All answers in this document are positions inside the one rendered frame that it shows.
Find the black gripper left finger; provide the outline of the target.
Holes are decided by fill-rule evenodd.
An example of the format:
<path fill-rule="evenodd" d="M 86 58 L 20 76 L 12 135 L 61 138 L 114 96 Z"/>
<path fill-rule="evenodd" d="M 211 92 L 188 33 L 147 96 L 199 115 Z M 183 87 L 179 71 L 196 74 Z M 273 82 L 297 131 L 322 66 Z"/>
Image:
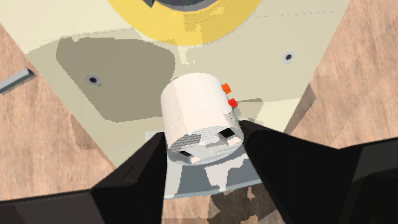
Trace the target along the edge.
<path fill-rule="evenodd" d="M 162 224 L 164 132 L 92 188 L 0 201 L 0 224 Z"/>

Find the white cylinder with slotted end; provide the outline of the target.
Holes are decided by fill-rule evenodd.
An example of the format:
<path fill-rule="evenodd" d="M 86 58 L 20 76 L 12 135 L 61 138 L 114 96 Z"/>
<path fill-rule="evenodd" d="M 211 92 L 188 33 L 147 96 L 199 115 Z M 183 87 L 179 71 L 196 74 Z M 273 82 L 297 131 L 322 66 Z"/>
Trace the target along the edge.
<path fill-rule="evenodd" d="M 168 158 L 193 166 L 220 160 L 244 140 L 228 84 L 206 73 L 191 73 L 170 82 L 161 94 Z"/>

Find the grey rectangular bar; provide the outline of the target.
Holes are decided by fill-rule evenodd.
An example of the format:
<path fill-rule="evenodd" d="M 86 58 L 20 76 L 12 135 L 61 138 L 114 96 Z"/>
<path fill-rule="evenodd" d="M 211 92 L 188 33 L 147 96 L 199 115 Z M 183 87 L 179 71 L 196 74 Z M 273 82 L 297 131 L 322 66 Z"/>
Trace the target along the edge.
<path fill-rule="evenodd" d="M 24 69 L 21 72 L 14 74 L 13 76 L 7 78 L 6 80 L 0 82 L 0 93 L 12 88 L 13 86 L 19 84 L 20 82 L 34 76 L 32 71 L 29 69 Z"/>

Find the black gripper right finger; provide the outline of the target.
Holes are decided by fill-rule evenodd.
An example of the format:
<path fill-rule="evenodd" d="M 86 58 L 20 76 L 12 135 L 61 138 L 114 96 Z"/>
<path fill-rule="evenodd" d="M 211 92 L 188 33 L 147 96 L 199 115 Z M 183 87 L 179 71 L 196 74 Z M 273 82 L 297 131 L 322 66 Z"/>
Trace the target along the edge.
<path fill-rule="evenodd" d="M 333 148 L 241 120 L 243 146 L 286 224 L 348 224 L 364 178 L 398 168 L 398 137 Z"/>

